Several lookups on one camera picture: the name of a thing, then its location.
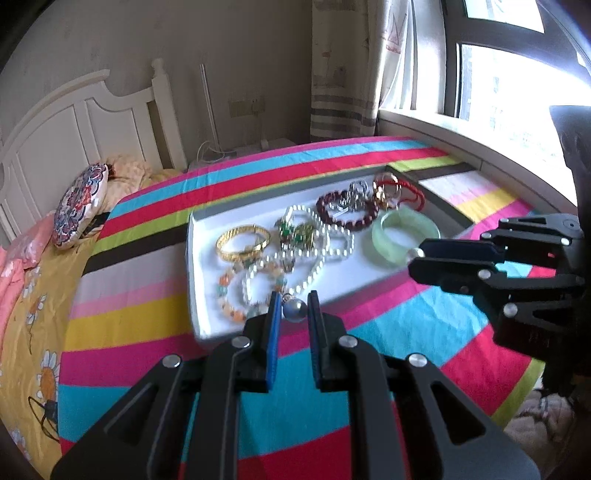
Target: white headboard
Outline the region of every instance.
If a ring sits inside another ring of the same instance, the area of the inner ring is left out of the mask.
[[[155,100],[160,117],[156,124],[173,166],[187,168],[162,59],[154,60],[152,67],[152,86],[124,97],[107,89],[109,70],[72,80],[16,125],[0,150],[0,226],[10,241],[55,209],[89,164],[111,154],[132,154],[161,169],[149,102]]]

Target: light green bangle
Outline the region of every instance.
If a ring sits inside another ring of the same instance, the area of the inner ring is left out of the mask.
[[[384,232],[384,228],[388,227],[398,227],[408,231],[418,243],[411,247],[395,243]],[[406,207],[380,214],[375,219],[371,230],[372,242],[378,253],[389,262],[400,266],[406,263],[406,254],[410,248],[418,247],[426,238],[440,237],[439,228],[429,217]]]

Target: striped tablecloth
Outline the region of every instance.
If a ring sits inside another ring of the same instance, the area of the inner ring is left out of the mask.
[[[531,208],[466,164],[409,138],[372,137],[300,145],[208,166],[127,197],[97,241],[70,314],[59,385],[59,433],[66,452],[168,353],[201,355],[186,296],[186,224],[195,209],[248,203],[294,183],[344,170],[391,165],[474,222],[468,238]],[[537,275],[527,265],[512,275]],[[402,272],[325,310],[378,351],[423,352],[503,425],[541,365],[492,342],[470,297],[421,286]],[[239,477],[339,479],[349,475],[345,394],[320,394],[312,380],[305,329],[284,329],[277,380],[268,395],[244,394]]]

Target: wall socket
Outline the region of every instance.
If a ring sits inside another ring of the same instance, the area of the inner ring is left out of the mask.
[[[262,95],[245,100],[230,100],[230,117],[256,115],[265,111],[265,97]]]

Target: pink blanket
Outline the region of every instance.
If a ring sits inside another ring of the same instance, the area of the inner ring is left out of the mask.
[[[25,285],[22,260],[20,258],[10,260],[6,265],[4,264],[5,260],[6,250],[0,247],[0,265],[2,265],[2,273],[0,274],[0,355],[2,355],[8,319]]]

